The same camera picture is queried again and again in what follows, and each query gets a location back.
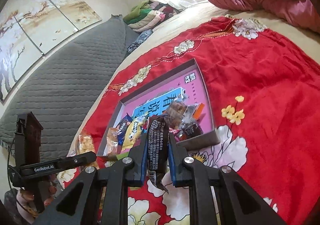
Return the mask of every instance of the mattress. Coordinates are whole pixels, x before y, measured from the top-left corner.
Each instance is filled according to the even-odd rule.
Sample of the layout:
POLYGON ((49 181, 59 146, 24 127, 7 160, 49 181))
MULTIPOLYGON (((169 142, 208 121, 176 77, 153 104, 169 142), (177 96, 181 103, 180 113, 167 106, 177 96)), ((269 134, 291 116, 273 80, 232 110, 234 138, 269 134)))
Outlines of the mattress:
POLYGON ((32 111, 42 131, 41 161, 64 157, 88 111, 125 58, 138 33, 112 16, 48 58, 18 90, 0 120, 8 147, 17 115, 32 111))
MULTIPOLYGON (((188 9, 155 27, 153 29, 154 33, 121 63, 110 82, 119 71, 125 69, 133 61, 139 58, 142 54, 148 52, 150 49, 171 40, 187 29, 198 27, 201 23, 210 21, 212 17, 225 16, 226 14, 234 15, 236 18, 255 18, 260 20, 264 25, 273 31, 276 31, 287 37, 313 60, 320 63, 320 35, 318 33, 293 27, 285 20, 266 12, 265 10, 257 10, 252 12, 229 11, 217 8, 206 0, 190 6, 188 9)), ((69 150, 70 153, 75 148, 75 139, 81 132, 87 120, 97 108, 107 88, 108 85, 101 92, 100 96, 85 117, 81 127, 75 135, 74 141, 69 150)))

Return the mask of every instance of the black cable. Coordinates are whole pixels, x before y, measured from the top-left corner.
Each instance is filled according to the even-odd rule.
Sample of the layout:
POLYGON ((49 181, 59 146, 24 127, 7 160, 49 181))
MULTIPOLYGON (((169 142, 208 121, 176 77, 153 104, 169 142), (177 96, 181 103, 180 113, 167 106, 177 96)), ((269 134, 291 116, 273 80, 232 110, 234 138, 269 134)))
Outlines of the black cable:
MULTIPOLYGON (((15 137, 13 138, 13 140, 12 140, 12 144, 11 144, 11 146, 10 146, 10 149, 9 149, 9 153, 8 153, 8 160, 7 160, 7 178, 8 178, 8 183, 9 183, 9 187, 10 187, 10 191, 11 191, 11 193, 12 193, 12 195, 14 195, 14 193, 13 193, 13 190, 12 190, 12 187, 11 187, 11 183, 10 183, 10 179, 9 179, 9 159, 10 159, 10 154, 11 154, 11 150, 12 150, 12 145, 13 145, 13 143, 14 143, 14 139, 15 139, 15 137)), ((25 209, 25 207, 23 207, 22 205, 21 205, 21 203, 19 202, 19 201, 17 201, 17 197, 16 197, 16 202, 20 205, 20 207, 21 208, 23 208, 27 213, 29 213, 26 209, 25 209)))

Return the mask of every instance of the beige bed sheet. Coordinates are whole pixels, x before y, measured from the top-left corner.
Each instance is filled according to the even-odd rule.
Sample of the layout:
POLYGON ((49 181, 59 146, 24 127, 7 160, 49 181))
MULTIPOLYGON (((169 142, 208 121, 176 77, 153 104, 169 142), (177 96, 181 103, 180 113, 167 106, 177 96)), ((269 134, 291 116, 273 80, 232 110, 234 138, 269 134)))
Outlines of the beige bed sheet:
MULTIPOLYGON (((284 20, 279 19, 273 14, 267 13, 264 10, 258 10, 253 12, 236 12, 236 11, 228 11, 215 7, 213 4, 208 1, 202 1, 194 4, 189 7, 182 13, 170 18, 164 23, 160 24, 156 28, 154 28, 154 33, 142 44, 138 47, 130 56, 128 56, 122 64, 118 67, 114 75, 112 76, 110 82, 117 75, 120 70, 125 69, 132 62, 134 62, 138 57, 142 54, 146 53, 150 49, 168 41, 172 38, 176 37, 179 33, 195 28, 199 26, 201 23, 207 22, 211 20, 212 17, 224 16, 226 14, 235 15, 236 18, 255 18, 260 20, 263 24, 265 24, 270 29, 284 35, 292 42, 294 42, 297 46, 299 46, 306 54, 308 54, 312 59, 316 62, 320 63, 320 34, 304 30, 300 28, 295 28, 284 20)), ((108 85, 101 92, 100 96, 97 98, 96 102, 93 104, 91 109, 89 110, 87 116, 82 122, 81 127, 79 128, 73 142, 71 144, 69 153, 72 152, 75 148, 75 140, 78 137, 78 134, 83 129, 85 123, 90 118, 92 113, 97 108, 103 94, 105 93, 108 85)))

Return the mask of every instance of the patterned fabric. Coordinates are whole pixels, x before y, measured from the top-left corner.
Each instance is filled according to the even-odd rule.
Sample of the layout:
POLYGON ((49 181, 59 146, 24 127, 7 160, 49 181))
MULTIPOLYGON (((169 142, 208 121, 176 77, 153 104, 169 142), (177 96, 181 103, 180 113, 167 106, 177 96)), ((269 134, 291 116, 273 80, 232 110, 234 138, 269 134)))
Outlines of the patterned fabric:
MULTIPOLYGON (((120 71, 84 127, 96 149, 120 99, 193 58, 220 143, 190 155, 210 167, 231 166, 288 225, 301 225, 320 195, 320 173, 315 172, 320 168, 320 111, 306 110, 320 101, 320 66, 284 36, 262 30, 259 22, 213 18, 120 71), (233 26, 239 32, 256 27, 257 36, 249 39, 233 26), (175 53, 179 46, 181 52, 175 53), (146 67, 143 81, 119 95, 146 67)), ((104 167, 101 159, 97 162, 104 167)), ((169 172, 163 185, 169 193, 148 179, 142 188, 129 190, 129 224, 189 224, 188 189, 175 188, 169 172)))
POLYGON ((153 34, 152 30, 144 31, 140 36, 132 43, 127 49, 127 56, 130 55, 136 48, 138 48, 142 43, 144 43, 150 35, 153 34))

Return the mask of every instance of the black snack wrapper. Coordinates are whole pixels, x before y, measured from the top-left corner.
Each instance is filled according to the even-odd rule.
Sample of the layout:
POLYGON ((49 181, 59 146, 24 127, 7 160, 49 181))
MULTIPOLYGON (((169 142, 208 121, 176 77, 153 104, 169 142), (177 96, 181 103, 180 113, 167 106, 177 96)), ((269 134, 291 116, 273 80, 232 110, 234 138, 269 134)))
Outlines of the black snack wrapper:
POLYGON ((169 126, 164 117, 155 116, 148 120, 148 174, 152 184, 167 193, 162 178, 167 172, 169 126))

